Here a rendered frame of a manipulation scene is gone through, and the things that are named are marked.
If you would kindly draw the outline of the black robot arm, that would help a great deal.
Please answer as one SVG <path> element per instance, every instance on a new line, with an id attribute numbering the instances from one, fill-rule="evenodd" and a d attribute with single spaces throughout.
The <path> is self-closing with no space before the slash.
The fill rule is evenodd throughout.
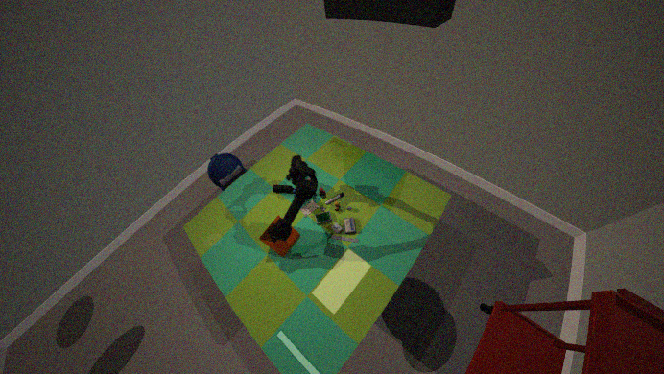
<path id="1" fill-rule="evenodd" d="M 304 201 L 310 199 L 317 191 L 318 181 L 315 176 L 315 170 L 308 167 L 307 163 L 302 161 L 300 155 L 294 155 L 291 168 L 289 170 L 291 178 L 297 178 L 296 196 L 283 219 L 279 218 L 271 229 L 269 229 L 270 238 L 286 241 L 292 232 L 292 223 L 296 214 Z M 310 176 L 311 181 L 305 179 Z M 303 179 L 301 179 L 303 177 Z"/>

